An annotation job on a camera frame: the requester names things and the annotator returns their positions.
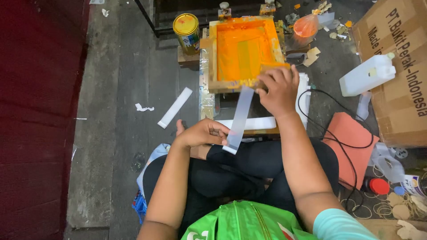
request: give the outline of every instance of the white plastic jug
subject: white plastic jug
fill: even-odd
[[[394,57],[393,53],[374,55],[345,74],[339,79],[342,95],[357,96],[395,78],[396,69],[392,65]]]

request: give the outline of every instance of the blue bottle cap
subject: blue bottle cap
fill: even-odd
[[[401,187],[401,186],[396,186],[393,190],[395,191],[395,193],[397,195],[401,195],[402,196],[402,195],[405,194],[405,189],[403,187]]]

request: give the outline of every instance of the left hand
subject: left hand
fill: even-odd
[[[205,118],[178,135],[174,143],[185,147],[195,147],[205,143],[227,145],[225,134],[229,132],[230,129],[223,124]]]

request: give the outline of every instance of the cardboard box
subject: cardboard box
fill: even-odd
[[[427,146],[427,5],[380,0],[354,26],[362,61],[393,52],[396,77],[372,89],[380,138],[388,147]]]

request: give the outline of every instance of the black cable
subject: black cable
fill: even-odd
[[[343,142],[341,142],[341,141],[339,141],[338,140],[338,138],[331,132],[331,131],[329,131],[328,129],[326,129],[326,128],[324,128],[322,125],[320,125],[320,124],[318,124],[318,123],[316,123],[313,119],[311,119],[311,118],[309,118],[308,117],[308,115],[306,115],[302,110],[301,110],[301,107],[300,107],[300,105],[299,105],[299,100],[301,99],[301,97],[304,95],[304,93],[306,93],[306,92],[321,92],[321,93],[324,93],[324,94],[326,94],[326,95],[328,95],[332,100],[334,100],[336,103],[338,103],[338,105],[340,105],[343,109],[345,109],[345,110],[347,110],[348,112],[350,112],[350,113],[352,113],[352,114],[354,114],[354,115],[356,115],[357,117],[359,117],[360,119],[362,119],[359,115],[357,115],[356,113],[354,113],[353,111],[351,111],[350,109],[348,109],[348,108],[346,108],[344,105],[342,105],[340,102],[338,102],[334,97],[332,97],[329,93],[327,93],[327,92],[325,92],[325,91],[323,91],[323,90],[319,90],[319,89],[308,89],[308,90],[306,90],[306,91],[304,91],[300,96],[299,96],[299,98],[298,98],[298,108],[299,108],[299,111],[304,115],[304,116],[306,116],[307,117],[307,119],[308,120],[310,120],[312,123],[314,123],[314,124],[316,124],[317,126],[319,126],[319,127],[321,127],[323,130],[326,130],[329,134],[331,134],[334,138],[325,138],[325,137],[317,137],[317,138],[319,138],[319,139],[328,139],[328,140],[333,140],[333,141],[335,141],[335,142],[337,142],[338,144],[339,144],[339,146],[341,147],[341,149],[342,149],[342,151],[344,152],[344,154],[345,154],[345,156],[347,157],[347,159],[348,159],[348,162],[350,163],[350,165],[351,165],[351,168],[352,168],[352,170],[353,170],[353,172],[354,172],[354,183],[355,184],[357,184],[357,172],[356,172],[356,169],[354,168],[354,165],[353,165],[353,162],[351,161],[351,159],[350,159],[350,157],[348,156],[348,154],[347,154],[347,152],[344,150],[344,147],[343,146],[347,146],[347,147],[351,147],[351,148],[357,148],[357,149],[363,149],[363,148],[368,148],[368,147],[370,147],[373,143],[374,143],[374,134],[372,133],[372,129],[371,129],[371,127],[369,126],[369,124],[364,120],[364,119],[362,119],[362,121],[367,125],[367,127],[369,128],[369,132],[371,133],[371,142],[367,145],[367,146],[350,146],[350,145],[348,145],[348,144],[345,144],[345,143],[343,143]],[[363,196],[362,196],[362,201],[361,201],[361,203],[359,204],[359,206],[357,207],[357,208],[355,208],[354,210],[352,209],[351,211],[349,211],[348,210],[348,200],[350,199],[350,197],[353,195],[353,193],[357,190],[357,188],[356,188],[356,186],[353,186],[353,185],[351,185],[351,184],[349,184],[349,183],[347,183],[347,182],[345,182],[345,181],[343,181],[343,180],[340,180],[342,183],[345,183],[345,184],[347,184],[348,186],[350,186],[350,187],[352,187],[353,189],[352,189],[352,191],[351,191],[351,193],[350,193],[350,195],[348,196],[348,198],[345,200],[345,210],[349,213],[349,214],[352,214],[354,211],[356,211],[358,208],[360,208],[362,205],[363,205]]]

